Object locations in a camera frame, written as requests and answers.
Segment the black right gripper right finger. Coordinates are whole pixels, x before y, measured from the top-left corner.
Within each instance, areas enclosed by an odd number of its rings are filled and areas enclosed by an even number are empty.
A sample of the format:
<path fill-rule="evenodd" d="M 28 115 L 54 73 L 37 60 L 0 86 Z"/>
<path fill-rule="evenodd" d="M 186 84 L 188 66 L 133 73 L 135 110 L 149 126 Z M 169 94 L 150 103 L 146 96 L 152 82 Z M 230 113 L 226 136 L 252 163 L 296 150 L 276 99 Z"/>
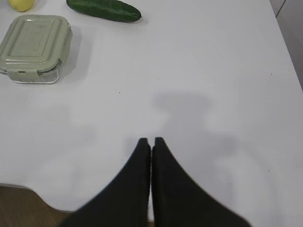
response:
<path fill-rule="evenodd" d="M 185 172 L 164 139 L 152 148 L 151 192 L 157 227 L 249 227 L 243 217 L 220 204 Z"/>

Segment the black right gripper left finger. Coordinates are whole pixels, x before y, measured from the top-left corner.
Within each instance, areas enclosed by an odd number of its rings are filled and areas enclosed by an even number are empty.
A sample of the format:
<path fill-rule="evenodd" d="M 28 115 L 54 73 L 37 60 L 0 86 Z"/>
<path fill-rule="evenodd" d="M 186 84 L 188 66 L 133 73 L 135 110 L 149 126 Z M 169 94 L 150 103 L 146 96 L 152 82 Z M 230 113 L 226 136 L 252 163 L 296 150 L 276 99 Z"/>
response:
<path fill-rule="evenodd" d="M 139 139 L 117 176 L 97 196 L 70 214 L 62 227 L 146 227 L 151 147 Z"/>

